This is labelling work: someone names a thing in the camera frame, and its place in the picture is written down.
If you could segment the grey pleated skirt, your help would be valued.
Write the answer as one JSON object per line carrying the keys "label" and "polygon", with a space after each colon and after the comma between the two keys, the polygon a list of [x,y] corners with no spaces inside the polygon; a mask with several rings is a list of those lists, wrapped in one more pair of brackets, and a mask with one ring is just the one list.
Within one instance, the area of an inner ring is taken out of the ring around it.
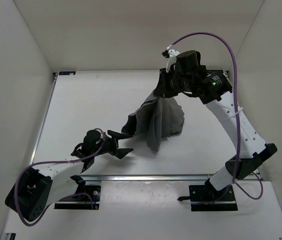
{"label": "grey pleated skirt", "polygon": [[128,115],[122,127],[123,134],[146,136],[147,147],[157,152],[162,139],[180,135],[185,122],[182,107],[172,98],[162,98],[150,93],[141,106]]}

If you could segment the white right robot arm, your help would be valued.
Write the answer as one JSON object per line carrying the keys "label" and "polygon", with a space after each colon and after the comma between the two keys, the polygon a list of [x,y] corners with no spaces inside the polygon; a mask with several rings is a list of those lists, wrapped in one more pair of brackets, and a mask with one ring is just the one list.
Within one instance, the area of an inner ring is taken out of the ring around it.
{"label": "white right robot arm", "polygon": [[183,93],[191,98],[199,98],[239,150],[239,154],[228,160],[206,182],[205,196],[217,200],[233,179],[244,179],[278,149],[275,144],[267,143],[258,135],[243,109],[234,105],[234,91],[225,74],[222,71],[209,72],[200,63],[201,55],[198,51],[179,53],[169,49],[162,55],[167,59],[167,65],[160,69],[154,95],[171,98]]}

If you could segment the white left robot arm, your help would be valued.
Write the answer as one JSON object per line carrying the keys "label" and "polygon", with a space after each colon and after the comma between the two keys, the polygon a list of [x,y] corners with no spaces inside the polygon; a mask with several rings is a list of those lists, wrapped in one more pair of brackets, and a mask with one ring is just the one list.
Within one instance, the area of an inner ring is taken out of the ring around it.
{"label": "white left robot arm", "polygon": [[64,198],[88,198],[93,208],[95,201],[85,191],[80,175],[94,164],[97,156],[110,154],[122,159],[132,152],[132,148],[120,148],[118,144],[119,140],[129,138],[129,134],[112,130],[89,130],[74,147],[73,160],[41,161],[25,167],[8,193],[5,205],[27,227],[36,225],[51,204]]}

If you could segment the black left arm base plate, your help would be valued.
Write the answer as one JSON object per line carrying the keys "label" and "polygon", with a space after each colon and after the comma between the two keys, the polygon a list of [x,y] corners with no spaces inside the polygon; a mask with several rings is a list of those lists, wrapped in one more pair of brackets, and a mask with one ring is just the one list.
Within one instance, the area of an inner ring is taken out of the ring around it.
{"label": "black left arm base plate", "polygon": [[101,181],[88,180],[82,176],[72,178],[77,183],[75,192],[54,203],[56,210],[92,210],[100,208]]}

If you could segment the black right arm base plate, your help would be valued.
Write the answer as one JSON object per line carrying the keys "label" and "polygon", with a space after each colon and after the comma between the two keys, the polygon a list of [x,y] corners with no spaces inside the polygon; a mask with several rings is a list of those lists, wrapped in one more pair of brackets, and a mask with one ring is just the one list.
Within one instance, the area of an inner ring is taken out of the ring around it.
{"label": "black right arm base plate", "polygon": [[192,212],[232,212],[238,206],[233,186],[230,184],[220,191],[212,190],[208,183],[189,185],[189,195],[177,198],[179,202],[190,201]]}

